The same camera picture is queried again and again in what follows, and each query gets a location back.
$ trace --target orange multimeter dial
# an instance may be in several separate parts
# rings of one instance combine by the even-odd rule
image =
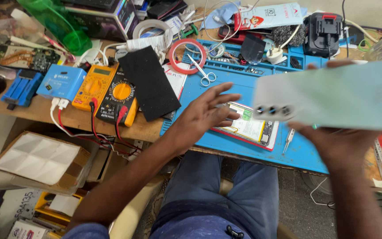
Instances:
[[[91,102],[92,98],[96,98],[98,104],[100,104],[115,74],[116,68],[93,65],[78,90],[72,106],[91,111],[89,102]]]

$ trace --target open smartphone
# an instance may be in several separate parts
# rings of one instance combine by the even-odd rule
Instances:
[[[382,129],[382,61],[260,77],[253,117]]]

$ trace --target scissors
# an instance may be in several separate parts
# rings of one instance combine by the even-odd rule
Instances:
[[[215,73],[213,73],[213,72],[210,72],[210,73],[208,73],[208,74],[204,73],[203,69],[197,64],[197,62],[195,62],[194,59],[193,59],[189,54],[187,54],[187,55],[188,55],[188,57],[191,59],[191,61],[192,61],[192,63],[194,64],[194,66],[197,67],[197,69],[199,70],[199,72],[201,72],[201,73],[203,74],[203,78],[201,78],[200,83],[201,83],[204,87],[208,87],[208,86],[210,85],[210,82],[213,82],[213,81],[216,80],[216,75],[215,75]],[[214,80],[209,79],[209,75],[210,75],[210,74],[213,74],[213,76],[215,77]],[[208,81],[207,85],[205,85],[205,84],[203,83],[203,80],[207,80],[207,81]]]

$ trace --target white tape roll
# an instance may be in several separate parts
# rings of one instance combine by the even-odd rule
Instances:
[[[172,32],[172,29],[169,27],[169,25],[167,25],[165,22],[160,20],[148,19],[148,20],[144,20],[140,22],[134,29],[134,33],[132,35],[133,39],[139,39],[139,37],[141,36],[142,32],[145,29],[152,28],[152,27],[156,27],[156,28],[163,29],[164,31],[168,31],[168,42],[166,42],[166,48],[168,48],[172,44],[173,32]]]

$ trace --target black battery charger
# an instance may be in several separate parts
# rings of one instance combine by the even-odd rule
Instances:
[[[316,12],[305,19],[305,55],[330,57],[339,49],[342,17],[334,13]]]

